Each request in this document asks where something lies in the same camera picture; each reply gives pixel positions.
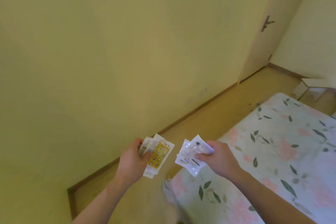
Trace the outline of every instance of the floral bedsheet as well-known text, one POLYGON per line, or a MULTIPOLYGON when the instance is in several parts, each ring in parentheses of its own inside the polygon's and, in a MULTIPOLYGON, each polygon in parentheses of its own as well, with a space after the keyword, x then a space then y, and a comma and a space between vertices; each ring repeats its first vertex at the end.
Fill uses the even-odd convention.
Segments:
MULTIPOLYGON (((220 139, 240 166, 319 224, 336 220, 336 120, 277 93, 220 139)), ((192 223, 263 223, 245 196, 208 166, 171 180, 192 223)))

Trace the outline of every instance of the door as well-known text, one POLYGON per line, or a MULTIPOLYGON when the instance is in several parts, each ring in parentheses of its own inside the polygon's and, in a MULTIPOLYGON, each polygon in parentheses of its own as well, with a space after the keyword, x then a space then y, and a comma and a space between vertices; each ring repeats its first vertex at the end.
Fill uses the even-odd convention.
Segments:
POLYGON ((238 82, 267 65, 301 0, 269 0, 238 82))

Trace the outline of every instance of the metal door handle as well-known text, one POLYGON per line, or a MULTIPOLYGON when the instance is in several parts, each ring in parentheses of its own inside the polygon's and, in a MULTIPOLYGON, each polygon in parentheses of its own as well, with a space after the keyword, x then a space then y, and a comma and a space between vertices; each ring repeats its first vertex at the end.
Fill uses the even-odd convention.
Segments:
POLYGON ((268 21, 269 18, 270 18, 270 16, 268 15, 268 16, 266 17, 266 20, 265 20, 265 22, 264 22, 264 25, 263 25, 263 27, 262 27, 262 29, 261 29, 262 32, 265 30, 265 28, 267 28, 266 25, 271 24, 271 23, 275 23, 275 21, 268 21))

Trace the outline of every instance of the wooden floor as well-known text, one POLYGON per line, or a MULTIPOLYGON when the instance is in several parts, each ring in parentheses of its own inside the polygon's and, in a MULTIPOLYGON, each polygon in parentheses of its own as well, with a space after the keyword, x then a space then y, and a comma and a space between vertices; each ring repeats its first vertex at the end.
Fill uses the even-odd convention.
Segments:
MULTIPOLYGON (((174 161, 183 140, 191 140, 197 134, 204 140, 217 140, 254 110, 258 102, 267 100, 277 92, 291 96, 298 84, 298 79, 266 67, 164 133, 162 136, 175 144, 172 153, 154 179, 143 177, 128 190, 109 223, 147 224, 159 221, 162 224, 176 224, 177 209, 166 201, 162 182, 180 170, 174 161)), ((336 111, 336 98, 331 92, 326 92, 317 103, 309 95, 300 101, 328 115, 336 111)), ((116 169, 117 166, 112 167, 75 192, 78 212, 105 188, 116 169)))

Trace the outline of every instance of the bed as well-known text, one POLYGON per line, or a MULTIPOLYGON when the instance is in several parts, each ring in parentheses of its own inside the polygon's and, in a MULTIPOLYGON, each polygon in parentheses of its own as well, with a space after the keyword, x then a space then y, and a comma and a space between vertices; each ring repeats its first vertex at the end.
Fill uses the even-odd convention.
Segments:
MULTIPOLYGON (((277 93, 222 136, 241 167, 317 223, 336 220, 336 120, 277 93)), ((263 223, 242 193, 208 166, 170 181, 198 223, 263 223)))

